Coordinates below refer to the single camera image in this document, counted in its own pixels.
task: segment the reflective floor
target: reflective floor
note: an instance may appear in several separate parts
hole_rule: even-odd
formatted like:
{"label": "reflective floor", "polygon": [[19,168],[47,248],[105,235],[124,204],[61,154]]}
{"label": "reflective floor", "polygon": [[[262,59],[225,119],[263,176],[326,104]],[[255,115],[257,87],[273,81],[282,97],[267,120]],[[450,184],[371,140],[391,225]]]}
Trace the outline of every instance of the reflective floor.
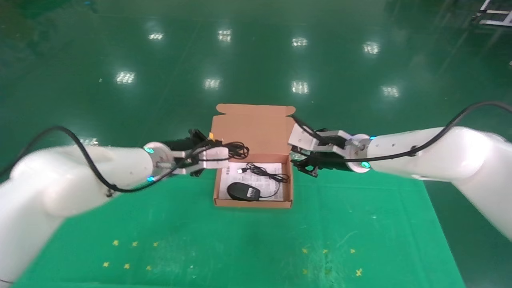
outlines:
{"label": "reflective floor", "polygon": [[[50,125],[141,146],[208,131],[227,102],[295,106],[354,134],[442,126],[473,102],[512,102],[512,29],[470,23],[481,4],[0,0],[0,164]],[[507,117],[462,124],[512,139]],[[511,287],[512,244],[450,185],[426,188],[466,286]]]}

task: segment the mouse cable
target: mouse cable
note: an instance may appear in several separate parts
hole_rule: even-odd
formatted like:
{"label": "mouse cable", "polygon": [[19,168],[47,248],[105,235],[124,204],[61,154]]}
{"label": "mouse cable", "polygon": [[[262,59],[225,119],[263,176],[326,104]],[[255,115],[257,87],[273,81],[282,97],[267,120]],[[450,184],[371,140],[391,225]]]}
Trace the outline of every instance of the mouse cable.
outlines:
{"label": "mouse cable", "polygon": [[281,188],[281,183],[288,183],[290,181],[290,175],[285,173],[270,173],[265,169],[264,167],[260,167],[255,165],[254,163],[247,163],[245,165],[245,168],[238,169],[238,173],[245,173],[247,171],[250,171],[254,175],[268,177],[275,182],[278,183],[278,188],[275,190],[274,194],[270,196],[260,196],[260,198],[270,198],[273,197],[275,194],[278,193],[279,188]]}

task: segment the open cardboard box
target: open cardboard box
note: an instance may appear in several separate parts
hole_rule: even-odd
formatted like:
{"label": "open cardboard box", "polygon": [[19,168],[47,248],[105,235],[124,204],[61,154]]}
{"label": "open cardboard box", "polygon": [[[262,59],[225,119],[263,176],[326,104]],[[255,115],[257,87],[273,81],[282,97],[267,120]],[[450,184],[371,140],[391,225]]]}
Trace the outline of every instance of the open cardboard box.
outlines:
{"label": "open cardboard box", "polygon": [[211,132],[215,139],[224,143],[240,141],[249,147],[249,156],[230,162],[281,163],[283,173],[290,175],[283,184],[283,201],[237,201],[219,199],[222,170],[215,177],[214,203],[224,207],[291,208],[293,202],[293,165],[290,162],[288,138],[295,122],[289,115],[295,112],[292,106],[218,104]]}

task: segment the black cable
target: black cable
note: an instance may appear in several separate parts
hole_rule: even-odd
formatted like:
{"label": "black cable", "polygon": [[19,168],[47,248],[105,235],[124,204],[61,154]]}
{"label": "black cable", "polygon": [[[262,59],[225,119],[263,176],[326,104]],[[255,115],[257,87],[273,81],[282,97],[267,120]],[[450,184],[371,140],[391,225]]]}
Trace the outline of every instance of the black cable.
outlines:
{"label": "black cable", "polygon": [[284,173],[270,173],[264,167],[260,167],[255,165],[254,163],[247,163],[245,168],[240,169],[239,173],[244,173],[250,171],[254,175],[268,177],[278,183],[278,188],[275,190],[274,194],[270,196],[260,196],[260,198],[270,198],[278,193],[279,188],[281,187],[281,183],[288,183],[290,180],[290,175]]}
{"label": "black cable", "polygon": [[249,147],[245,146],[242,142],[235,141],[235,142],[229,142],[222,147],[226,147],[228,150],[228,157],[226,158],[219,158],[219,159],[200,159],[199,161],[202,162],[209,162],[209,161],[225,161],[230,159],[245,159],[247,156],[249,156]]}
{"label": "black cable", "polygon": [[278,188],[274,191],[274,194],[272,194],[270,196],[261,196],[260,195],[260,198],[270,198],[270,197],[273,197],[274,195],[276,195],[279,192],[279,188],[281,188],[281,182],[278,182]]}
{"label": "black cable", "polygon": [[[371,157],[371,158],[328,159],[328,158],[324,158],[324,157],[318,157],[318,159],[324,159],[324,160],[332,161],[332,162],[346,163],[346,162],[381,161],[381,160],[390,160],[390,159],[395,159],[395,158],[400,158],[400,157],[405,157],[405,156],[413,156],[414,154],[416,154],[416,153],[418,153],[418,152],[420,152],[420,151],[430,147],[432,144],[434,144],[439,139],[441,139],[441,137],[443,137],[446,133],[448,133],[448,131],[451,128],[453,128],[458,122],[460,122],[461,119],[464,116],[466,116],[469,112],[475,110],[476,108],[482,107],[482,106],[495,106],[495,107],[501,108],[501,109],[503,109],[503,110],[505,110],[505,111],[507,111],[509,113],[512,113],[512,107],[507,105],[507,104],[505,104],[505,103],[502,103],[502,102],[499,102],[499,101],[479,102],[479,103],[472,104],[472,105],[466,107],[464,110],[460,111],[459,114],[457,114],[455,117],[453,117],[452,120],[450,120],[450,122],[448,122],[448,124],[446,124],[446,126],[441,131],[439,131],[439,133],[437,133],[434,137],[432,137],[430,140],[425,142],[423,145],[420,145],[418,147],[412,148],[409,151],[402,152],[402,153],[397,153],[397,154],[392,154],[392,155],[386,155],[386,156]],[[310,135],[311,137],[317,139],[318,141],[323,141],[325,143],[329,143],[329,144],[335,145],[335,143],[333,143],[331,140],[320,136],[318,133],[316,133],[310,127],[305,125],[302,121],[298,120],[295,116],[292,116],[292,118],[293,118],[293,120],[295,120],[295,123],[297,123],[297,125],[302,130],[304,130],[304,132],[306,132],[308,135]]]}
{"label": "black cable", "polygon": [[[193,157],[196,157],[197,155],[199,155],[200,153],[202,153],[204,151],[207,151],[207,150],[210,150],[210,149],[213,149],[213,148],[216,148],[216,147],[227,147],[228,151],[229,151],[228,159],[230,159],[230,157],[232,157],[232,158],[236,157],[235,159],[244,159],[245,157],[247,157],[248,152],[249,152],[249,149],[247,147],[245,147],[244,144],[241,143],[241,142],[231,142],[231,143],[226,143],[226,144],[222,144],[222,145],[214,145],[214,146],[208,147],[208,148],[206,148],[204,150],[197,151],[199,148],[203,147],[205,144],[207,144],[210,141],[210,140],[206,140],[206,141],[203,141],[203,142],[197,144],[194,148],[192,148],[183,157],[183,159],[180,162],[176,163],[173,168],[171,168],[169,171],[167,171],[163,175],[159,176],[159,178],[157,180],[152,181],[152,182],[150,182],[150,183],[148,183],[146,185],[143,185],[141,187],[138,187],[138,188],[123,189],[123,188],[117,187],[115,184],[109,183],[103,177],[103,175],[99,172],[98,168],[94,164],[94,162],[93,162],[91,156],[89,155],[89,153],[87,152],[86,148],[84,147],[82,142],[80,142],[80,139],[78,139],[78,137],[75,135],[75,133],[73,133],[71,130],[67,129],[66,127],[54,126],[54,127],[51,127],[51,128],[48,128],[48,129],[42,131],[37,136],[35,136],[29,142],[29,144],[22,149],[22,151],[20,152],[20,154],[18,155],[16,160],[12,164],[10,164],[7,167],[5,167],[4,169],[2,169],[2,171],[0,172],[0,177],[2,177],[4,174],[9,172],[16,165],[16,163],[18,163],[23,157],[25,157],[29,153],[29,151],[32,149],[32,147],[39,140],[41,140],[44,136],[46,136],[47,134],[49,134],[50,132],[53,132],[53,131],[64,132],[67,136],[69,136],[72,139],[73,142],[75,142],[75,144],[80,149],[80,152],[82,153],[82,155],[85,158],[87,164],[89,165],[89,168],[94,173],[96,178],[98,178],[98,180],[103,185],[105,185],[108,188],[108,190],[109,190],[108,195],[110,195],[110,196],[112,195],[111,191],[117,191],[117,192],[121,192],[121,193],[132,193],[132,192],[137,192],[137,191],[141,191],[141,190],[144,190],[146,188],[149,188],[149,187],[155,185],[156,183],[160,182],[164,178],[166,178],[168,176],[173,176],[171,174],[174,171],[176,171],[179,167],[184,165],[189,159],[191,159]],[[210,159],[210,161],[224,161],[224,160],[227,160],[227,159]]]}

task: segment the green floor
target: green floor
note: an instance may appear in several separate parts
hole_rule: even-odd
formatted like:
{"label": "green floor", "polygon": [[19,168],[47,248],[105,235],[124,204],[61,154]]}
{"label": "green floor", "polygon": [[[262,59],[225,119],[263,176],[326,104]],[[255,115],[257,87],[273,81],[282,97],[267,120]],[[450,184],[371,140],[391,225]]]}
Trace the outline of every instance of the green floor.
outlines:
{"label": "green floor", "polygon": [[[481,2],[0,0],[0,165],[54,124],[125,147],[207,132],[218,103],[372,135],[511,103],[512,30],[471,25]],[[507,117],[462,124],[512,139]],[[213,207],[213,178],[70,219],[16,286],[512,286],[512,244],[449,184],[296,173],[293,209],[250,210]]]}

